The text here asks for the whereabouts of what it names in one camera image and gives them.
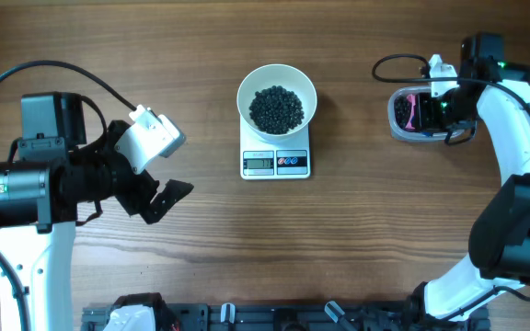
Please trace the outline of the pink scoop with blue handle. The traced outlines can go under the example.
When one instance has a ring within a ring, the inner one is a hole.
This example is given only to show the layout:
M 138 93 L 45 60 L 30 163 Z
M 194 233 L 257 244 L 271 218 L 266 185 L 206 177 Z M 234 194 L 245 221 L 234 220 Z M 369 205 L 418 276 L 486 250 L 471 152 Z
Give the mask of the pink scoop with blue handle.
M 418 93 L 407 95 L 409 103 L 409 119 L 404 130 L 418 133 L 423 136 L 432 137 L 434 129 L 432 127 L 432 104 L 428 93 Z

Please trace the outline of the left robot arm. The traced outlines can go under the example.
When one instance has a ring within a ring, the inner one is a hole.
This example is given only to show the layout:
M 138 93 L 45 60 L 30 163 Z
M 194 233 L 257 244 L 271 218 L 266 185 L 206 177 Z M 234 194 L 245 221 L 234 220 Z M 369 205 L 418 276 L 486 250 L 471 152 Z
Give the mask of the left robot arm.
M 22 134 L 0 162 L 0 316 L 5 330 L 74 326 L 71 261 L 83 202 L 114 198 L 129 215 L 159 222 L 192 190 L 147 171 L 185 140 L 167 117 L 139 106 L 86 139 L 88 97 L 51 92 L 21 99 Z

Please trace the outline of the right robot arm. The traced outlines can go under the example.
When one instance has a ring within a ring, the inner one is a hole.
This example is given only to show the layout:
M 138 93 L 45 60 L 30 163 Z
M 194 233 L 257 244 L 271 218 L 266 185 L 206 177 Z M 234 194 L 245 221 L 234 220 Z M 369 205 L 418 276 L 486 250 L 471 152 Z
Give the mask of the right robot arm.
M 530 66 L 507 62 L 502 36 L 479 32 L 463 40 L 458 69 L 433 55 L 421 81 L 430 86 L 391 101 L 397 128 L 455 145 L 457 133 L 474 135 L 484 122 L 501 188 L 474 222 L 464 258 L 420 285 L 405 315 L 455 325 L 504 293 L 530 302 Z

